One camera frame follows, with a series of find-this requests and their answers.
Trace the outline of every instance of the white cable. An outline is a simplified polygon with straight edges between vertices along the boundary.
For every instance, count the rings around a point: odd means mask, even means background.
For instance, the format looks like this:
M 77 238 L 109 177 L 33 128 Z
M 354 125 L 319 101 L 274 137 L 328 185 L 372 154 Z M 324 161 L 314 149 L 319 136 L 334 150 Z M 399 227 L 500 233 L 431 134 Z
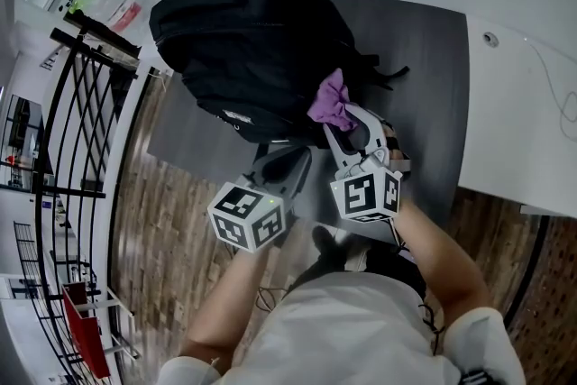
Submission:
M 400 234 L 395 227 L 395 222 L 392 218 L 389 219 L 390 231 L 393 234 L 393 239 L 395 240 L 395 244 L 401 249 L 405 245 L 405 241 L 400 238 Z
M 567 106 L 569 105 L 569 103 L 571 102 L 572 99 L 575 101 L 575 104 L 577 105 L 577 93 L 575 93 L 574 91 L 569 92 L 565 96 L 563 104 L 561 105 L 561 103 L 557 99 L 557 95 L 555 94 L 555 91 L 553 88 L 553 81 L 551 80 L 551 76 L 549 76 L 549 70 L 547 69 L 547 65 L 545 64 L 545 60 L 543 60 L 543 57 L 541 56 L 541 53 L 539 53 L 539 50 L 536 48 L 536 46 L 527 40 L 527 37 L 525 37 L 524 40 L 527 43 L 527 45 L 529 45 L 529 47 L 531 47 L 533 49 L 533 51 L 536 53 L 537 57 L 539 58 L 539 61 L 541 61 L 541 64 L 543 65 L 543 70 L 545 71 L 545 75 L 547 76 L 547 83 L 549 84 L 549 89 L 551 90 L 551 95 L 553 96 L 553 100 L 555 101 L 555 104 L 557 105 L 557 109 L 559 109 L 559 129 L 561 130 L 561 133 L 570 142 L 577 142 L 577 136 L 571 136 L 570 134 L 568 134 L 565 131 L 565 129 L 563 127 L 563 119 L 565 119 L 566 121 L 569 121 L 569 123 L 571 123 L 571 124 L 575 124 L 577 122 L 577 114 L 575 115 L 575 117 L 570 117 L 566 112 Z

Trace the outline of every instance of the purple cloth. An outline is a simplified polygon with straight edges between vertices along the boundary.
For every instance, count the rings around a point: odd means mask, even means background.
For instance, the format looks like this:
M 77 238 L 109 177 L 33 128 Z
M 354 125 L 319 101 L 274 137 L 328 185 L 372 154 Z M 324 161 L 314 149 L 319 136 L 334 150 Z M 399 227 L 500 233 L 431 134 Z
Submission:
M 343 83 L 343 72 L 337 68 L 321 82 L 307 115 L 315 122 L 336 125 L 343 132 L 348 132 L 357 126 L 344 111 L 344 103 L 350 101 L 349 89 Z

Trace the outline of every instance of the backpack logo patch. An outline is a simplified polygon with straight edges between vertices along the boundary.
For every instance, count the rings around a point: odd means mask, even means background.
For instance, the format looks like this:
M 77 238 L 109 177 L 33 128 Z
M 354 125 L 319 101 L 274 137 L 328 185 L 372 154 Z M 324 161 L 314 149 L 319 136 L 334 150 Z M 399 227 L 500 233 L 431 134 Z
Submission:
M 235 113 L 233 111 L 227 111 L 226 109 L 223 109 L 224 113 L 226 115 L 228 115 L 231 119 L 237 119 L 239 121 L 244 122 L 245 124 L 252 124 L 254 125 L 254 123 L 252 122 L 252 119 L 248 116 L 248 115 L 239 115 L 238 113 Z

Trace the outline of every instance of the gray table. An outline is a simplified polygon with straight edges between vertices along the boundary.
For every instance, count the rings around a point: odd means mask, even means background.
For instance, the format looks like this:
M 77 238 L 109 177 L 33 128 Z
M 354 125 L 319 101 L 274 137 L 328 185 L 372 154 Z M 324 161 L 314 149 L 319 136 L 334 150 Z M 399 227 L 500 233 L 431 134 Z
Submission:
M 469 101 L 469 46 L 463 14 L 393 0 L 333 0 L 361 53 L 380 56 L 379 71 L 410 73 L 394 91 L 366 87 L 358 103 L 384 116 L 412 159 L 403 189 L 440 226 L 447 224 L 457 187 Z M 251 165 L 256 146 L 196 107 L 173 79 L 149 153 L 216 183 L 234 181 Z M 295 212 L 375 239 L 390 240 L 383 224 L 342 220 L 328 188 L 336 166 L 329 150 L 313 149 L 313 164 Z

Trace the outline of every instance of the shoe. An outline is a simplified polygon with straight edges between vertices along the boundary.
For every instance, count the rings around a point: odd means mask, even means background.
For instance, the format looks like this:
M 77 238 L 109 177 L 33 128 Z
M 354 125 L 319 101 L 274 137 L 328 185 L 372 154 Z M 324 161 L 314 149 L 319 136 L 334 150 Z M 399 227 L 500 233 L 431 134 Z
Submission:
M 322 255 L 340 253 L 341 249 L 330 232 L 321 225 L 313 229 L 313 243 Z

